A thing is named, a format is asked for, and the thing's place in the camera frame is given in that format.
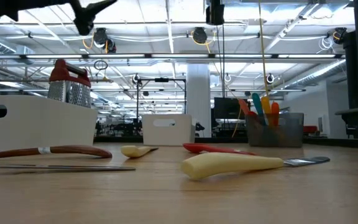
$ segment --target metal grater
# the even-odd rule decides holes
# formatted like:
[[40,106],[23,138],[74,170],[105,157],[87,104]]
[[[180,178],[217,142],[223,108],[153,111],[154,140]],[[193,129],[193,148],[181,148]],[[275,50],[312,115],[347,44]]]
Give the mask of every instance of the metal grater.
[[48,98],[91,108],[91,84],[86,70],[66,64],[64,60],[57,60],[50,77]]

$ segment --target white pillar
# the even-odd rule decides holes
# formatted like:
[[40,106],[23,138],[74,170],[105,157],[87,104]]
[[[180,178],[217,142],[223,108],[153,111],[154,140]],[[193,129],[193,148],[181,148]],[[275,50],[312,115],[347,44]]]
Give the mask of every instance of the white pillar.
[[187,65],[187,113],[205,130],[200,137],[211,137],[211,90],[208,64]]

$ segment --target clear plastic container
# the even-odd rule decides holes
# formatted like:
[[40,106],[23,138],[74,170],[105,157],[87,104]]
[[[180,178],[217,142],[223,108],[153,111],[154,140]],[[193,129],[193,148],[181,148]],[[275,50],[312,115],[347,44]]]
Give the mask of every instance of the clear plastic container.
[[[269,126],[270,119],[278,119],[278,126]],[[265,114],[264,118],[246,116],[248,143],[260,147],[302,147],[303,119],[303,113]]]

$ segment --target table surface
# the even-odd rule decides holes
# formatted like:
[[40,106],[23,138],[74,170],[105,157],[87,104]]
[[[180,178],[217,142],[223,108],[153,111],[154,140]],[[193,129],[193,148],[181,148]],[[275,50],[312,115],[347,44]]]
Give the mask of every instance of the table surface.
[[[41,155],[0,164],[132,166],[125,172],[0,169],[0,223],[358,223],[358,149],[304,145],[252,148],[261,156],[328,156],[331,162],[192,181],[182,147],[161,147],[127,159],[104,143],[112,159]],[[246,150],[246,144],[220,144]]]

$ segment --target desk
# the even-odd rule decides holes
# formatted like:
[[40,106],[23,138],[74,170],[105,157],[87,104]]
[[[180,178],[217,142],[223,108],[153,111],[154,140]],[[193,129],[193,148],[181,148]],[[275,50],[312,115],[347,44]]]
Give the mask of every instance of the desk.
[[[180,147],[126,161],[122,144],[97,144],[113,159],[42,155],[0,164],[134,166],[128,172],[0,170],[0,223],[358,223],[358,149],[305,145],[252,151],[265,156],[328,156],[331,162],[190,181]],[[236,148],[246,144],[222,144]]]

